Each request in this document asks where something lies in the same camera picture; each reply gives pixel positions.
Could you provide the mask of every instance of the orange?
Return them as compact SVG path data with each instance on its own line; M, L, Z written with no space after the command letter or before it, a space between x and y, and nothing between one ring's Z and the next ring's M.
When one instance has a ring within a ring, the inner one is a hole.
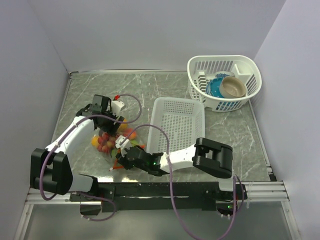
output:
M97 148L97 147L99 146L98 138L99 138L99 136L93 136L92 139L91 139L91 144L92 144L92 146L94 146L95 148Z
M122 123L122 124L119 126L119 128L118 128L118 132L123 132L124 130L127 129L127 127L128 127L128 124Z

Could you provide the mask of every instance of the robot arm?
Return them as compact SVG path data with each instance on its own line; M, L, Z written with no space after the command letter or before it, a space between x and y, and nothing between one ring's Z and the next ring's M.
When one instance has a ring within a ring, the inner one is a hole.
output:
M125 169L142 169L150 175L169 174L168 155L165 152L150 154L139 146L131 146L124 136L119 136L115 147L121 152L116 155L118 163ZM233 191L233 149L231 146L206 138L169 154L172 171L196 167L218 179L221 191Z
M69 158L82 139L97 128L102 129L110 135L115 135L120 123L102 117L87 118L79 125L77 123L87 116L104 115L109 118L123 121L120 116L124 103L118 100L111 101L110 98L95 95L92 104L88 104L77 112L71 125L64 133L45 149L35 149L31 155L30 186L40 188L40 172L48 153L57 146L52 153L46 166L43 176L43 189L45 191L64 195L68 192L89 192L92 195L98 194L98 179L94 176L73 174ZM68 136L60 142L62 137L71 131ZM133 167L142 169L154 176L162 176L169 173L168 156L166 153L147 153L139 146L131 146L130 141L120 136L116 141L116 147L120 153L116 158L118 163L125 169ZM196 167L214 177L218 178L219 187L222 191L232 192L233 170L232 148L228 145L212 141L206 138L198 138L196 144L182 150L169 154L172 170L189 167Z

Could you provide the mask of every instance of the white plastic basket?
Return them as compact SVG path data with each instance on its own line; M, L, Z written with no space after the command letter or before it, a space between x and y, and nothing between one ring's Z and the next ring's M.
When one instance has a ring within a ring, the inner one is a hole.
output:
M246 86L246 95L240 98L219 98L206 94L208 82L219 71L233 72ZM242 55L194 56L188 61L188 91L192 99L204 103L214 112L229 112L241 108L261 89L261 74L250 58Z
M150 123L168 135L170 152L181 150L195 144L197 138L205 137L205 107L192 99L158 97L154 101ZM165 152L166 148L165 136L150 127L147 153Z

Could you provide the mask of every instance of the metal frame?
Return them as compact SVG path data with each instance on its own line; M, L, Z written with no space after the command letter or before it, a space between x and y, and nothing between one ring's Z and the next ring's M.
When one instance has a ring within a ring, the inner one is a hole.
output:
M248 199L245 202L287 202L289 201L285 185L281 181L274 182L243 182L247 189ZM54 199L50 201L43 200L40 195L39 190L30 189L25 204L26 205L52 205L52 204L69 204L69 205L79 205L81 204L91 204L97 205L101 204L100 201L89 201L89 202L78 202L69 201L70 193L65 195L57 195Z
M288 201L283 201L281 203L284 216L289 227L291 238L293 240L302 240L290 203Z
M83 74L104 74L104 73L150 73L150 72L168 72L168 73L175 73L175 72L181 72L183 71L164 71L164 70L98 70L98 71L87 71L87 72L81 72ZM59 117L61 116L67 94L70 88L70 84L72 81L72 72L69 73L70 77L67 83L67 87L64 93L62 106L59 112ZM256 127L256 131L258 134L258 138L261 144L262 152L264 155L266 167L268 174L273 174L272 167L269 162L269 158L267 155L267 151L260 133L260 129L257 123L257 119L251 104L251 101L249 100L249 105L252 113L252 117L254 120L254 124ZM58 121L56 123L53 135L52 135L52 141L54 140L54 135L56 133L57 127L58 127ZM245 187L247 189L247 195L248 199L246 200L246 204L248 205L250 202L281 202L283 212L285 215L285 219L287 221L287 225L291 234L291 237L293 240L301 240L301 236L298 230L298 226L294 217L294 214L292 212L291 206L290 206L290 200L285 188L285 185L282 181L261 181L261 182L243 182L245 184ZM34 205L61 205L61 204L67 204L67 205L79 205L80 202L71 202L69 201L70 193L67 193L65 195L57 195L54 199L51 201L45 201L42 199L40 192L36 189L30 189L28 192L28 195L25 200L24 209L22 212L22 216L20 218L19 225L16 230L16 234L14 237L14 240L23 240L25 238L25 234L28 228L28 224L30 221L30 217L32 214L32 210ZM90 205L100 205L101 202L99 201L89 201L89 202L81 202L81 204L90 204Z

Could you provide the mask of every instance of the white object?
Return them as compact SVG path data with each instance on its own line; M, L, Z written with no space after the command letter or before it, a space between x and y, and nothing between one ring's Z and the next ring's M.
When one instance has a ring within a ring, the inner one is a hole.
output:
M112 113L116 116L120 115L120 112L125 108L125 104L122 101L119 100L113 100L111 101L111 109Z
M194 144L185 149L171 152L169 157L172 166L172 171L193 167L194 162L192 161L192 158L195 156L195 154L196 148ZM160 159L160 169L167 173L170 172L168 164L168 155L166 153L163 154Z
M94 179L90 176L85 176L81 174L72 173L72 184L69 189L69 192L80 191L80 192L89 192Z
M117 140L115 140L115 147L121 149L121 155L124 157L127 153L126 149L131 148L131 142L129 139L126 139L124 136L120 135Z
M218 178L219 189L221 191L232 192L234 190L234 175L230 178Z
M161 128L169 138L169 151L185 149L205 137L205 108L201 102L175 97L159 97L154 101L151 124ZM165 136L150 128L147 153L165 152Z
M234 73L246 87L246 96L237 99L219 98L206 94L208 82L216 72ZM229 112L241 108L261 89L262 79L257 65L242 55L194 56L188 61L188 91L192 99L212 108L214 112Z
M51 151L54 146L58 145L58 141L69 131L73 126L77 126L77 122L84 119L84 116L76 116L70 126L50 145L46 147L48 151ZM58 148L54 151L55 153L63 152L70 159L72 154L75 152L76 147L85 139L85 137L91 134L95 130L95 124L92 119L87 119L79 124L67 137L58 145Z

